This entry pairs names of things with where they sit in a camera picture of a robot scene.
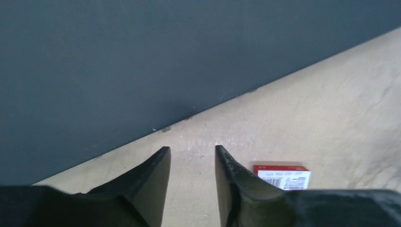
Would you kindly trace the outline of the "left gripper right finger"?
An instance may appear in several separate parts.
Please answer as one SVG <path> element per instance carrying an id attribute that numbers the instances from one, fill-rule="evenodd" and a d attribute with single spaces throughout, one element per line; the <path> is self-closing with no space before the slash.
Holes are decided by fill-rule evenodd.
<path id="1" fill-rule="evenodd" d="M 215 147 L 223 227 L 398 227 L 401 195 L 391 190 L 290 190 L 275 187 Z"/>

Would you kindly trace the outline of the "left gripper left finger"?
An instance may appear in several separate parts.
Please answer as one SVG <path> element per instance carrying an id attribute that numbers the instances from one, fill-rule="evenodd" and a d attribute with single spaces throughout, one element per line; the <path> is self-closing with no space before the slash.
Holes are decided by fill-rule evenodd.
<path id="1" fill-rule="evenodd" d="M 3 186 L 3 227 L 159 227 L 162 225 L 171 150 L 162 147 L 142 164 L 87 193 L 48 185 Z"/>

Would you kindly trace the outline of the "red white staple box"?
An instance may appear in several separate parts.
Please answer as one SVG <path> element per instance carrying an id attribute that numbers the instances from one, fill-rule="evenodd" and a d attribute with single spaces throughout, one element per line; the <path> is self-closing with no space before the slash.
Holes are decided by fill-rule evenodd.
<path id="1" fill-rule="evenodd" d="M 253 165 L 253 173 L 285 191 L 306 190 L 311 172 L 304 166 Z"/>

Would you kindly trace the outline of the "dark flat network switch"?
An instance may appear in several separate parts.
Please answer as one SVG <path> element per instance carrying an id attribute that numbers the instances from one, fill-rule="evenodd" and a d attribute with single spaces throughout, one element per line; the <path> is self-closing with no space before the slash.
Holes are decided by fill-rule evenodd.
<path id="1" fill-rule="evenodd" d="M 400 25 L 398 0 L 3 0 L 0 184 L 34 184 Z"/>

